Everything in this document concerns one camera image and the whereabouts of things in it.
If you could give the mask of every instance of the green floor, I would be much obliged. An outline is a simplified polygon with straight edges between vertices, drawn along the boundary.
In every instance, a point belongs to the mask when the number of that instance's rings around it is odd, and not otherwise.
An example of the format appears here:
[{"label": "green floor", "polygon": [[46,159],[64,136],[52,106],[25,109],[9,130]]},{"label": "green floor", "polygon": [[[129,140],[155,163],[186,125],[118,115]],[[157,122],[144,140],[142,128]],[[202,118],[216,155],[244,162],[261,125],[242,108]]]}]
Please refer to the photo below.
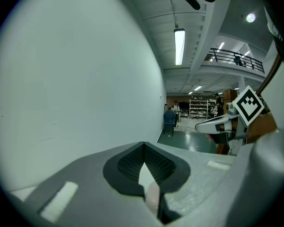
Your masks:
[{"label": "green floor", "polygon": [[166,129],[165,134],[162,132],[158,143],[190,151],[205,153],[216,152],[215,143],[209,141],[205,134],[198,132],[174,131],[174,135],[172,135],[171,130],[172,129]]}]

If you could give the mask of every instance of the white shelving unit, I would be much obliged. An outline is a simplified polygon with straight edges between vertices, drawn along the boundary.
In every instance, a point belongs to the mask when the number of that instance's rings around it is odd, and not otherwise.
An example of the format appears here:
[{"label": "white shelving unit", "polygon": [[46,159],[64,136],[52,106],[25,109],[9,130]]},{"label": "white shelving unit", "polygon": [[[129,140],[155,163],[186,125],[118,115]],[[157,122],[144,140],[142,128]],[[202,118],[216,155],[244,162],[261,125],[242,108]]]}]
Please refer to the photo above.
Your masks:
[{"label": "white shelving unit", "polygon": [[189,115],[199,115],[199,118],[208,118],[210,114],[209,106],[214,106],[214,100],[205,100],[205,101],[198,101],[198,100],[190,100],[189,101]]}]

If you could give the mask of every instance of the blue chair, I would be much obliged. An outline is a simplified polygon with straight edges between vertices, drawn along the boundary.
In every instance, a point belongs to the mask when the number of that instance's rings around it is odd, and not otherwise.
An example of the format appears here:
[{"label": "blue chair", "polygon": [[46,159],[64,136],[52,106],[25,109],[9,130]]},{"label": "blue chair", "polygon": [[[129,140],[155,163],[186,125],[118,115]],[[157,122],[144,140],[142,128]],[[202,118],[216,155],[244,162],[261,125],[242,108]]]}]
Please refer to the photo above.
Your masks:
[{"label": "blue chair", "polygon": [[163,125],[163,134],[165,134],[165,124],[172,125],[172,135],[174,135],[174,125],[175,125],[176,115],[173,111],[168,110],[164,114],[164,125]]}]

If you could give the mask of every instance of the black railing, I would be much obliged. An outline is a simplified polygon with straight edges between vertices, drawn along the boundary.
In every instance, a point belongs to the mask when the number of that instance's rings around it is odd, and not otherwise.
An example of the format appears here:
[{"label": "black railing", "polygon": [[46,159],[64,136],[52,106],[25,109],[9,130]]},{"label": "black railing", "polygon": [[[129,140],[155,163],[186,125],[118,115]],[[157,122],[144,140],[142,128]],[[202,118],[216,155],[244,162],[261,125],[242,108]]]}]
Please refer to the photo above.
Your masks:
[{"label": "black railing", "polygon": [[262,62],[247,55],[243,55],[233,51],[210,48],[210,51],[205,58],[205,61],[220,61],[224,63],[235,64],[238,66],[243,66],[245,68],[258,70],[264,73]]}]

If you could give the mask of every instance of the round ceiling light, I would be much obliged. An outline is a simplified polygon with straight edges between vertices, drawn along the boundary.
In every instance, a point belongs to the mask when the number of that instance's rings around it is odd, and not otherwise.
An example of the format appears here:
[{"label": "round ceiling light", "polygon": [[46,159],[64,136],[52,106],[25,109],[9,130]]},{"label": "round ceiling light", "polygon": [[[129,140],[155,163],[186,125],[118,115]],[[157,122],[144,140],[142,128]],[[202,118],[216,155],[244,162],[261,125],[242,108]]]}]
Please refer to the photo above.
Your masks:
[{"label": "round ceiling light", "polygon": [[250,23],[255,21],[255,19],[256,19],[256,16],[253,13],[248,14],[246,17],[247,22],[250,22]]}]

